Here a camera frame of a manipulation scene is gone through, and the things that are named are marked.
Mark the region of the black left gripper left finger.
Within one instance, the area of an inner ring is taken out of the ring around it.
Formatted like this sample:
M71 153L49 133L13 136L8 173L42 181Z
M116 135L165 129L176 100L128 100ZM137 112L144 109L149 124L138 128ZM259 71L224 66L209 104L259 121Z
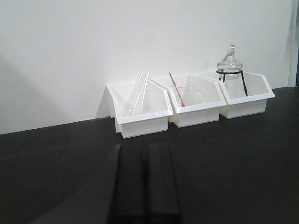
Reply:
M69 200L64 224L141 223L144 216L142 155L115 145L100 170Z

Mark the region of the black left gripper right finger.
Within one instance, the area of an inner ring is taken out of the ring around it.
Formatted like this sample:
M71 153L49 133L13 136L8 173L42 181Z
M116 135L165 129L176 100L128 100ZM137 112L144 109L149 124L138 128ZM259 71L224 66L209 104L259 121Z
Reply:
M146 153L146 208L149 224L181 224L178 192L170 147L149 145Z

